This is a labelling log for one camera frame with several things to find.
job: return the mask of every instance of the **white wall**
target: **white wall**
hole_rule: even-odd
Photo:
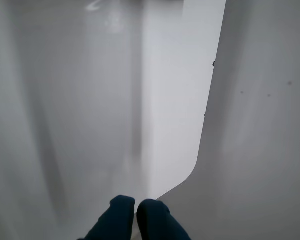
[[[146,1],[143,42],[149,192],[159,198],[197,162],[224,0]]]
[[[197,165],[162,200],[192,239],[300,239],[300,0],[227,1]]]

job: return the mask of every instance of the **gray surface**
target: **gray surface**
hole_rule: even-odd
[[[83,237],[144,199],[141,0],[0,0],[0,240]]]
[[[161,199],[194,240],[300,240],[300,0],[227,1],[197,164]]]

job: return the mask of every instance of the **white surface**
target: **white surface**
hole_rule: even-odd
[[[0,239],[83,237],[111,198],[158,198],[196,164],[225,1],[146,2],[142,32],[125,1],[91,3],[0,1]]]
[[[196,165],[225,4],[147,2],[143,79],[151,98],[152,198],[182,183]]]

